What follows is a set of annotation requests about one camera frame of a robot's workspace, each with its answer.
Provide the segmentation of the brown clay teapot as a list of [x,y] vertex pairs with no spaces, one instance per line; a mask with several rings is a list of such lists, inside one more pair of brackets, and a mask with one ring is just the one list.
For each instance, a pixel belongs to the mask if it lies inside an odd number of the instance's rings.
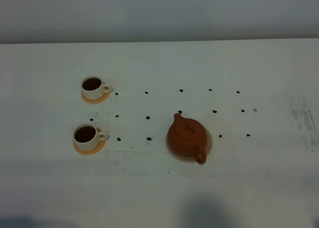
[[170,150],[181,157],[193,158],[198,164],[206,162],[207,132],[204,126],[191,118],[174,114],[174,121],[167,132]]

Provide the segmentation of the beige round teapot coaster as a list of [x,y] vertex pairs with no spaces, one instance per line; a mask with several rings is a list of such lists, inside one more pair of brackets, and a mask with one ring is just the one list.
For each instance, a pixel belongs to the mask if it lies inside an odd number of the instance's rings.
[[[205,131],[207,134],[207,144],[205,147],[205,152],[206,152],[206,156],[208,158],[210,156],[210,154],[213,154],[213,152],[212,152],[213,151],[213,139],[212,139],[211,133],[209,132],[209,130],[207,128],[205,128]],[[169,143],[168,143],[167,136],[165,137],[165,143],[166,143],[168,153],[172,157],[174,157],[175,159],[177,159],[181,162],[184,162],[184,163],[197,163],[193,157],[182,157],[182,156],[179,156],[179,155],[175,154],[174,152],[172,152],[172,150],[170,149]]]

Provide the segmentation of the far orange coaster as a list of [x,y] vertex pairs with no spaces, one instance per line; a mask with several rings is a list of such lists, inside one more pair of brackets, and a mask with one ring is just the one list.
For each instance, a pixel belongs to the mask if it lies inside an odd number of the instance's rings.
[[88,103],[88,104],[99,104],[99,103],[105,101],[105,100],[109,97],[109,95],[110,95],[110,93],[104,93],[102,97],[100,97],[100,98],[98,98],[98,99],[96,99],[96,100],[90,100],[90,99],[87,99],[87,98],[84,96],[83,92],[81,92],[81,98],[82,98],[82,100],[85,101],[85,102]]

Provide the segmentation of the orange coaster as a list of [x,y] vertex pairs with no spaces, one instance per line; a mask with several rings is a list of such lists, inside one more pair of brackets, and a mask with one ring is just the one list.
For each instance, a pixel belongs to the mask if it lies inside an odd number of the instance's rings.
[[84,96],[83,92],[81,92],[81,98],[82,98],[82,100],[85,101],[85,102],[88,103],[88,104],[99,104],[99,103],[105,101],[105,100],[109,97],[109,95],[110,95],[110,93],[104,93],[102,97],[100,97],[100,98],[98,98],[98,99],[96,99],[96,100],[90,100],[90,99],[87,99],[87,98]]
[[82,150],[78,149],[78,148],[76,147],[74,141],[73,141],[73,147],[74,147],[74,149],[75,149],[78,153],[80,153],[80,154],[82,154],[82,155],[92,155],[92,154],[94,154],[94,153],[99,152],[99,151],[104,147],[105,142],[106,142],[106,141],[100,142],[99,145],[98,145],[95,149],[90,150],[90,151],[82,151]]

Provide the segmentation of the near orange coaster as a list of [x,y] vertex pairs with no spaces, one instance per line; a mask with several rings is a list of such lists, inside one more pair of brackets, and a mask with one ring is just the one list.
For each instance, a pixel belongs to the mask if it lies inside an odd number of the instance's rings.
[[94,154],[94,153],[99,152],[99,151],[104,147],[105,142],[106,142],[106,141],[100,142],[99,145],[98,145],[95,149],[90,150],[90,151],[82,151],[82,150],[78,149],[78,148],[76,147],[74,141],[73,141],[73,147],[74,147],[74,149],[75,149],[78,153],[80,153],[80,154],[82,154],[82,155],[92,155],[92,154]]

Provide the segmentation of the far white teacup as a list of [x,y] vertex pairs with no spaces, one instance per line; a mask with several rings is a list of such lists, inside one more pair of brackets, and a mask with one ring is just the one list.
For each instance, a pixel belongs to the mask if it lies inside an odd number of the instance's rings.
[[105,84],[99,77],[85,78],[81,84],[83,96],[88,100],[98,100],[104,94],[112,91],[112,87]]

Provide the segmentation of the white teacup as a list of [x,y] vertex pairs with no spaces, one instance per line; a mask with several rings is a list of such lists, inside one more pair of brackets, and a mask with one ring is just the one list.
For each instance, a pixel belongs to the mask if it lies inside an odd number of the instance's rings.
[[82,151],[95,149],[100,142],[106,141],[107,133],[99,131],[94,125],[82,124],[75,128],[73,141],[76,147]]
[[98,100],[104,94],[112,91],[112,87],[105,84],[99,77],[85,78],[81,84],[83,96],[88,100]]

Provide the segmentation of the near white teacup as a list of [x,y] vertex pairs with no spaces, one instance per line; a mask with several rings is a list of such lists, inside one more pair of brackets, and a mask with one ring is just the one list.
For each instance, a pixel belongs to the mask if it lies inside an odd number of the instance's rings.
[[94,125],[82,124],[75,128],[73,141],[76,147],[82,151],[95,149],[100,142],[106,141],[107,133],[99,131]]

